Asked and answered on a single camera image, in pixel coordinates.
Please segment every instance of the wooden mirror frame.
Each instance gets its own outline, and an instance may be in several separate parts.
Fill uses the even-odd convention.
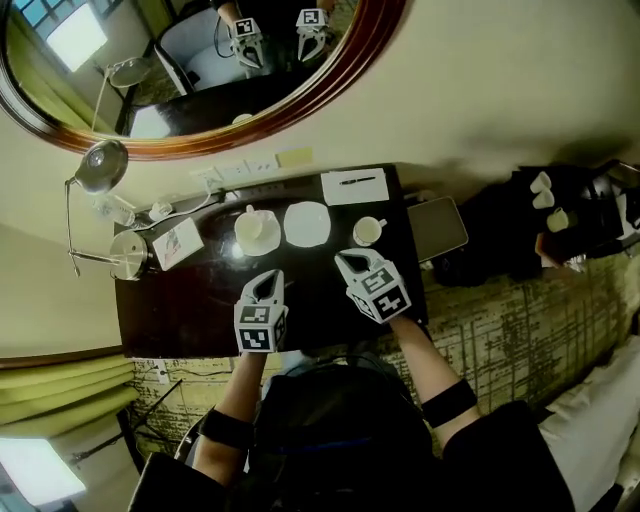
[[[406,0],[359,0],[353,22],[322,67],[291,95],[237,125],[165,139],[118,137],[133,160],[189,158],[217,153],[273,135],[311,115],[353,84],[389,42]],[[11,0],[0,0],[5,27]],[[24,129],[56,146],[84,152],[104,137],[61,123],[23,93],[8,65],[7,38],[0,41],[0,106]]]

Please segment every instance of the green curtain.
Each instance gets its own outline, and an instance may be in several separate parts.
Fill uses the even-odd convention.
[[[135,0],[144,21],[146,22],[151,36],[156,39],[164,29],[171,25],[171,14],[163,0]]]
[[[123,356],[0,372],[0,437],[51,438],[138,397]]]
[[[72,128],[91,128],[94,107],[74,90],[45,57],[46,49],[38,34],[28,25],[22,15],[11,11],[7,26],[7,48],[9,65],[20,88],[42,110]],[[103,119],[98,117],[96,130],[115,133]]]

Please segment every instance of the coffee cup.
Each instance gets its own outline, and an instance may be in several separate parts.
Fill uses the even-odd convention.
[[[248,205],[247,210],[236,219],[234,231],[239,242],[253,242],[257,240],[264,229],[264,219]]]
[[[361,247],[369,247],[376,243],[382,236],[382,228],[387,221],[378,220],[375,217],[362,217],[353,227],[353,239]]]
[[[556,204],[556,198],[553,196],[551,190],[544,189],[533,199],[532,204],[536,210],[553,208]]]
[[[542,171],[538,174],[536,179],[531,182],[529,188],[534,194],[539,194],[543,190],[549,190],[551,189],[551,178],[549,178],[549,175],[546,172]]]
[[[562,208],[558,208],[547,217],[547,227],[552,233],[567,229],[569,227],[569,216]]]

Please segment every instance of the beige wall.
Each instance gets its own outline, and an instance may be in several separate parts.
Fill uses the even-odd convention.
[[[315,168],[401,162],[405,182],[463,197],[518,164],[545,164],[585,137],[638,139],[640,17],[627,0],[411,5],[374,66],[318,113],[225,153],[132,163],[116,190],[149,204],[195,192],[190,170],[312,146]],[[8,175],[0,187],[0,221],[64,240],[62,183],[80,157],[27,135],[6,117],[0,132]],[[106,250],[110,227],[94,221],[78,196],[78,244]]]
[[[65,460],[90,450],[120,433],[115,415],[79,427],[52,441]],[[87,488],[73,499],[78,512],[126,512],[140,475],[124,439],[107,446],[80,464],[71,466]]]
[[[120,344],[108,269],[81,264],[63,246],[0,225],[0,358]]]

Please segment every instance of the notepad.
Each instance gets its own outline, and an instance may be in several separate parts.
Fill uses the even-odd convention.
[[[203,247],[202,238],[192,218],[181,222],[153,242],[162,270],[169,270]]]
[[[389,200],[387,179],[382,168],[327,172],[320,178],[324,200],[329,206]]]

